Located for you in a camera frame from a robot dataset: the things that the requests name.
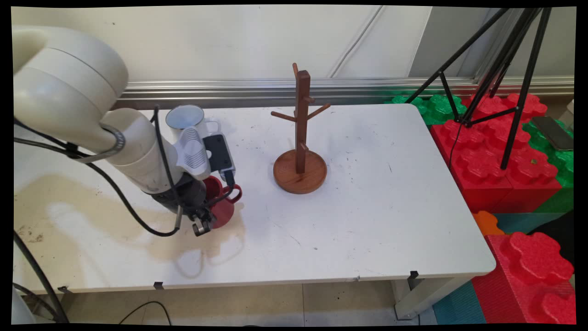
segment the red mug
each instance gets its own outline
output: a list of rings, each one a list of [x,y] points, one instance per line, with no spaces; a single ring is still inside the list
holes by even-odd
[[[220,180],[214,176],[210,176],[203,181],[204,185],[206,185],[207,201],[221,197],[230,190],[230,187],[228,186],[222,187]],[[222,227],[229,222],[231,217],[233,217],[233,213],[235,213],[235,203],[239,201],[243,195],[243,191],[241,191],[241,187],[239,185],[235,184],[235,190],[239,190],[239,194],[237,194],[236,197],[227,197],[210,207],[212,214],[216,217],[216,222],[212,225],[213,229]]]

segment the table leg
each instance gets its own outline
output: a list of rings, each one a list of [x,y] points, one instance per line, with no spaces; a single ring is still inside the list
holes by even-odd
[[[425,309],[431,307],[437,301],[449,293],[455,291],[461,285],[467,283],[471,277],[452,278],[428,278],[423,279],[414,289],[407,292],[407,280],[393,280],[392,288],[399,289],[399,294],[394,294],[396,304],[396,316],[399,320],[412,319]]]

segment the tripod leg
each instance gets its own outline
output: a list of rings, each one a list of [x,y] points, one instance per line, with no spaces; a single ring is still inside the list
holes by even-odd
[[[520,89],[519,102],[517,103],[517,110],[514,112],[514,119],[510,126],[509,139],[506,141],[505,153],[502,155],[502,162],[500,168],[505,170],[509,163],[510,152],[513,149],[515,142],[516,131],[519,128],[520,118],[523,115],[524,102],[527,99],[527,93],[529,92],[529,86],[531,85],[531,78],[533,77],[533,71],[537,64],[537,57],[539,57],[539,50],[541,49],[541,43],[543,42],[543,36],[547,29],[547,22],[549,21],[549,14],[551,8],[543,8],[541,13],[541,20],[539,21],[539,27],[537,28],[537,34],[533,41],[533,48],[531,49],[531,55],[529,56],[529,63],[527,64],[527,70],[524,73],[523,86]]]
[[[478,88],[478,91],[476,92],[476,95],[474,96],[472,103],[467,108],[466,113],[463,115],[463,120],[469,121],[472,118],[474,110],[476,109],[476,107],[478,106],[478,103],[480,103],[480,100],[482,100],[482,97],[484,96],[484,94],[486,93],[488,88],[490,87],[490,83],[494,80],[494,77],[496,77],[496,75],[498,74],[498,70],[503,65],[505,58],[506,58],[506,55],[509,53],[509,50],[512,48],[514,42],[516,41],[517,36],[520,34],[520,32],[523,29],[523,27],[525,26],[527,20],[530,19],[533,11],[534,11],[533,8],[525,8],[524,9],[523,13],[519,17],[519,20],[514,25],[514,28],[513,28],[512,32],[510,33],[508,39],[506,40],[504,46],[502,46],[502,49],[500,50],[500,52],[498,53],[498,56],[494,60],[494,63],[490,67],[490,70],[488,70],[488,74],[486,75],[486,77],[484,77],[482,83],[480,84],[480,87]]]
[[[445,63],[435,71],[435,73],[421,86],[418,90],[416,90],[405,102],[405,104],[410,104],[421,92],[425,90],[434,80],[439,77],[439,72],[445,71],[459,56],[465,52],[481,35],[486,32],[504,13],[508,10],[508,8],[501,8],[494,16],[492,16],[482,27],[470,38],[466,41],[463,46],[461,46],[455,54],[453,54],[449,60],[445,61]]]
[[[494,95],[496,95],[496,91],[498,91],[498,88],[500,87],[500,83],[502,82],[502,79],[505,77],[506,71],[509,69],[510,63],[513,61],[513,58],[515,58],[515,55],[516,55],[517,51],[519,50],[520,44],[523,42],[524,36],[527,34],[527,31],[529,30],[531,23],[533,23],[533,21],[535,20],[535,17],[537,17],[540,10],[541,10],[540,8],[535,8],[535,11],[534,11],[533,15],[531,16],[531,19],[527,21],[527,24],[523,28],[523,31],[521,31],[521,33],[517,37],[517,41],[514,42],[515,46],[510,50],[510,53],[506,57],[505,64],[502,66],[502,69],[500,70],[500,74],[498,75],[498,79],[496,79],[496,82],[494,83],[494,85],[492,86],[492,89],[490,90],[490,98],[493,98]]]

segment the white wall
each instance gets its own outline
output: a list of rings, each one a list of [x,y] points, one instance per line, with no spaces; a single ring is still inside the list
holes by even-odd
[[[12,7],[12,24],[92,34],[125,60],[130,79],[292,78],[292,62],[328,77],[376,5]],[[407,77],[429,6],[384,6],[336,77]]]

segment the tripod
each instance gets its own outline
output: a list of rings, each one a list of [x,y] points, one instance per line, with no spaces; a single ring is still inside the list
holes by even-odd
[[[453,102],[453,97],[451,95],[451,91],[449,90],[449,86],[447,84],[447,80],[445,79],[445,74],[443,73],[447,67],[449,67],[466,49],[468,49],[486,30],[488,30],[498,19],[508,11],[508,8],[501,8],[494,16],[492,16],[482,27],[468,40],[466,41],[463,46],[461,46],[455,54],[453,54],[449,60],[447,60],[415,93],[413,93],[405,103],[411,103],[421,92],[425,90],[437,77],[441,78],[441,82],[443,83],[443,88],[445,89],[445,94],[449,99],[449,105],[453,111],[453,118],[456,122],[460,123],[461,125],[465,125],[466,127],[471,127],[474,124],[484,122],[487,120],[491,120],[496,117],[500,117],[503,115],[507,115],[510,113],[514,113],[513,122],[510,126],[509,137],[506,142],[506,148],[504,154],[502,155],[502,162],[500,163],[500,168],[505,170],[509,158],[510,152],[513,148],[513,143],[515,141],[515,136],[517,129],[519,127],[520,118],[523,114],[524,103],[527,98],[527,93],[529,92],[529,86],[531,85],[531,77],[533,76],[533,71],[535,69],[535,64],[537,63],[537,57],[539,56],[539,50],[541,49],[541,43],[543,41],[543,36],[545,34],[545,30],[547,28],[547,22],[549,20],[549,14],[551,13],[551,8],[525,8],[523,13],[519,17],[518,21],[514,25],[508,39],[506,40],[502,49],[498,53],[498,56],[494,60],[490,70],[482,79],[482,83],[480,84],[478,90],[476,91],[476,95],[472,99],[472,103],[467,108],[466,112],[460,116],[457,113],[457,108],[455,107],[455,103]],[[489,90],[490,86],[492,88],[489,90],[490,95],[489,97],[492,98],[496,94],[502,79],[504,78],[506,71],[509,68],[512,59],[515,57],[517,50],[521,42],[523,41],[524,36],[527,34],[531,23],[537,17],[539,12],[542,12],[541,19],[539,21],[539,27],[537,28],[537,34],[535,35],[535,40],[533,41],[533,47],[531,49],[531,54],[529,56],[529,62],[527,64],[527,70],[524,74],[523,84],[520,89],[519,93],[519,101],[515,107],[504,110],[501,112],[497,112],[492,115],[488,115],[477,120],[472,121],[472,115],[482,100],[485,93]]]

